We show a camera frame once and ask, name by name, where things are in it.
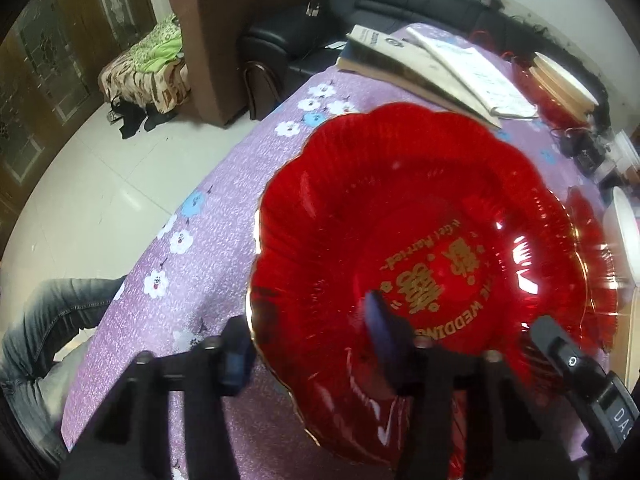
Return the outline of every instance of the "brown armchair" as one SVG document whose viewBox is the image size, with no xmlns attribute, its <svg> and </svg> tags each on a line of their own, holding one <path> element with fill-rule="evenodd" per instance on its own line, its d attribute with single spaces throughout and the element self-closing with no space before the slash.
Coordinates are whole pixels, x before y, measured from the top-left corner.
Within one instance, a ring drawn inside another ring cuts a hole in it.
<svg viewBox="0 0 640 480">
<path fill-rule="evenodd" d="M 169 0 L 180 20 L 195 107 L 207 123 L 223 126 L 247 105 L 236 42 L 269 12 L 309 0 Z"/>
</svg>

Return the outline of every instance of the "purple tablecloth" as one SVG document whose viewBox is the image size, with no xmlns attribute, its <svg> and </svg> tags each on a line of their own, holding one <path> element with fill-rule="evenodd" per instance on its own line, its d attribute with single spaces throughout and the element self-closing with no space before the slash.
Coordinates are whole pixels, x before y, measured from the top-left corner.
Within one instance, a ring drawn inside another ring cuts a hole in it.
<svg viewBox="0 0 640 480">
<path fill-rule="evenodd" d="M 470 46 L 437 28 L 414 27 Z M 508 63 L 486 56 L 510 74 Z M 329 68 L 267 117 L 203 180 L 149 245 L 98 327 L 66 403 L 62 434 L 69 448 L 134 355 L 145 349 L 156 355 L 185 351 L 204 336 L 219 333 L 230 316 L 244 312 L 258 198 L 313 130 L 334 115 L 368 112 L 391 102 L 440 110 L 393 85 Z M 523 151 L 560 200 L 566 199 L 569 187 L 579 186 L 596 215 L 602 215 L 598 189 L 559 155 L 541 121 L 504 120 L 496 136 Z M 171 399 L 172 463 L 174 476 L 187 478 L 181 400 L 178 394 Z M 383 468 L 353 465 L 316 447 L 288 395 L 262 364 L 252 384 L 237 399 L 227 400 L 225 409 L 244 479 L 392 477 Z"/>
</svg>

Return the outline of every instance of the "black leather sofa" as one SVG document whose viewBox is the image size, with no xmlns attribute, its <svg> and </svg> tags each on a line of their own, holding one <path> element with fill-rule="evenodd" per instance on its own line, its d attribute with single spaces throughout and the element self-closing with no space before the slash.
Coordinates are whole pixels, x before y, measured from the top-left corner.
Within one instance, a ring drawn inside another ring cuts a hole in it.
<svg viewBox="0 0 640 480">
<path fill-rule="evenodd" d="M 317 16 L 308 8 L 317 7 Z M 428 23 L 467 38 L 496 54 L 530 64 L 542 52 L 572 72 L 596 97 L 596 124 L 609 125 L 607 91 L 577 57 L 517 18 L 478 0 L 314 0 L 253 23 L 239 38 L 244 82 L 254 118 L 269 114 L 311 76 L 335 63 L 340 51 L 325 48 L 343 40 L 354 25 L 391 33 Z"/>
</svg>

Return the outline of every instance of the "red glass plate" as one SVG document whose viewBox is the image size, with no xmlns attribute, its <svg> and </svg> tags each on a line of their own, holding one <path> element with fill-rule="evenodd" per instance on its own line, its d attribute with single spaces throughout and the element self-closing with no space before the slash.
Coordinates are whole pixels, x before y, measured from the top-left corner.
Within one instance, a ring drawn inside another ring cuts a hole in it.
<svg viewBox="0 0 640 480">
<path fill-rule="evenodd" d="M 546 373 L 524 351 L 530 323 L 552 314 L 581 335 L 588 288 L 566 210 L 521 152 L 463 116 L 393 104 L 323 124 L 257 222 L 254 341 L 308 432 L 350 460 L 394 466 L 410 408 L 378 373 L 366 291 L 446 348 L 500 350 L 527 384 Z"/>
<path fill-rule="evenodd" d="M 596 343 L 598 348 L 609 352 L 618 328 L 618 282 L 613 256 L 602 225 L 577 187 L 569 190 L 566 208 L 575 227 L 578 254 L 590 290 L 590 302 L 582 322 L 584 344 Z"/>
</svg>

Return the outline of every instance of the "screw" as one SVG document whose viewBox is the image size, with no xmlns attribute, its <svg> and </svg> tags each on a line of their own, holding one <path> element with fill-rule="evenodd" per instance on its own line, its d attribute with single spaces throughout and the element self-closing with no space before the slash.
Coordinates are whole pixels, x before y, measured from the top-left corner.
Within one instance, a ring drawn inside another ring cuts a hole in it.
<svg viewBox="0 0 640 480">
<path fill-rule="evenodd" d="M 222 346 L 222 338 L 219 335 L 210 335 L 209 337 L 204 338 L 202 346 L 205 350 L 215 350 Z"/>
<path fill-rule="evenodd" d="M 145 350 L 136 355 L 136 364 L 146 365 L 147 363 L 151 362 L 153 358 L 154 355 L 151 352 Z"/>
<path fill-rule="evenodd" d="M 414 338 L 414 346 L 416 348 L 431 348 L 433 346 L 433 339 L 425 335 L 418 335 Z"/>
<path fill-rule="evenodd" d="M 490 363 L 499 363 L 502 361 L 502 354 L 497 350 L 487 350 L 484 353 L 484 358 Z"/>
</svg>

